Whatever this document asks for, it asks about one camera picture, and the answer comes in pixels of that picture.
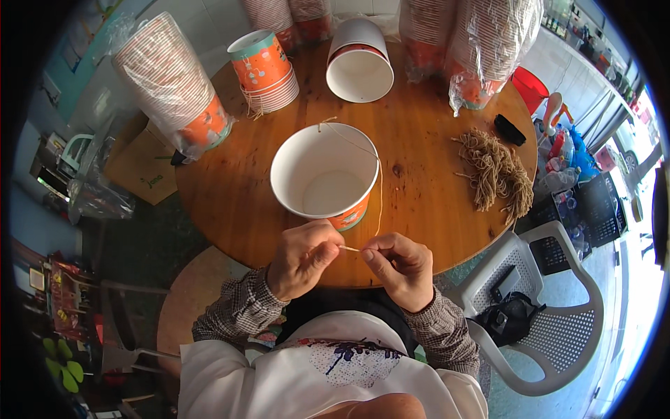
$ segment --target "black plastic crate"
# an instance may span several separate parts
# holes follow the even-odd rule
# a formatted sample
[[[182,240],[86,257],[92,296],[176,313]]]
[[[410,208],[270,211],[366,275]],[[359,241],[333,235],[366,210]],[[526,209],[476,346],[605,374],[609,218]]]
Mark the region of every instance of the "black plastic crate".
[[[589,226],[589,244],[592,247],[602,246],[621,237],[626,221],[621,199],[609,173],[604,172],[582,187],[575,188],[574,196],[577,212]]]
[[[534,227],[554,220],[560,221],[558,210],[556,209],[556,206],[553,203],[553,197],[551,196],[548,196],[536,205],[533,205],[533,208],[529,211],[529,217],[531,218]],[[584,236],[587,239],[589,237],[588,230],[589,228],[587,226],[584,229]],[[561,245],[553,237],[546,237],[534,241],[530,244],[530,248],[531,252],[533,252],[535,262],[537,262],[537,267],[543,275],[551,275],[556,272],[570,269],[570,264],[565,258]],[[588,250],[584,252],[582,259],[589,256],[591,252],[592,247],[589,246]]]

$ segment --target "car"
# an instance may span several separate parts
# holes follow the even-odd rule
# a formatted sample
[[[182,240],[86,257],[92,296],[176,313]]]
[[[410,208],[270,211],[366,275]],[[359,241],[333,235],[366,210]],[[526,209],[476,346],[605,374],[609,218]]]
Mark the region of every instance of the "car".
[[[657,137],[652,138],[649,135],[647,126],[638,117],[625,120],[612,138],[619,152],[623,154],[629,172],[649,157],[658,142]]]

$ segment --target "wooden table top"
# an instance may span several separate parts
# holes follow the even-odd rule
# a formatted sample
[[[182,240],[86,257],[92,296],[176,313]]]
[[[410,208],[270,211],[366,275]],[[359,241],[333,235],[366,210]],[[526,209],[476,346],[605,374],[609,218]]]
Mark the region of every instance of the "wooden table top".
[[[304,224],[285,210],[270,189],[270,165],[279,146],[293,133],[337,116],[375,143],[384,172],[384,211],[380,234],[397,231],[433,251],[438,274],[466,261],[489,246],[507,229],[507,200],[480,213],[473,204],[469,180],[454,172],[472,173],[458,157],[452,141],[471,127],[492,132],[499,113],[525,135],[515,148],[528,176],[535,178],[537,144],[528,109],[512,83],[494,96],[482,111],[461,109],[454,118],[448,85],[443,80],[407,82],[405,57],[399,44],[387,44],[395,83],[372,103],[349,103],[326,85],[329,42],[304,48],[291,59],[300,94],[287,107],[256,121],[247,118],[247,105],[232,65],[212,78],[227,112],[238,120],[218,147],[197,162],[176,169],[182,203],[191,219],[217,248],[234,260],[257,268],[273,258],[279,234]],[[365,217],[342,233],[347,246],[359,248],[377,229],[379,178],[372,189]],[[356,252],[343,251],[326,269],[321,286],[380,286]]]

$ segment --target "hand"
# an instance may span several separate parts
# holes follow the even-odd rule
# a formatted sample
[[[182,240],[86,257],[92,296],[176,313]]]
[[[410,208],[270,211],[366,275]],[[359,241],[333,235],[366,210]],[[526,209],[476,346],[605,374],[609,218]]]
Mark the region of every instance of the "hand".
[[[433,300],[433,252],[426,246],[390,233],[373,237],[360,252],[400,307],[418,313]]]
[[[272,294],[288,301],[314,288],[324,270],[340,254],[340,245],[344,245],[344,238],[326,219],[284,230],[267,272]]]

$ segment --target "cardboard box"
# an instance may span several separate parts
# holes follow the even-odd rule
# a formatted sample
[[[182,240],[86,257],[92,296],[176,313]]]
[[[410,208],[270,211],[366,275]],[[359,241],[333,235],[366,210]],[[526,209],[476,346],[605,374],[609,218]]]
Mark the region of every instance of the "cardboard box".
[[[117,135],[105,176],[149,204],[161,202],[177,190],[174,166],[170,165],[174,147],[163,141],[167,139],[149,118],[138,114]]]

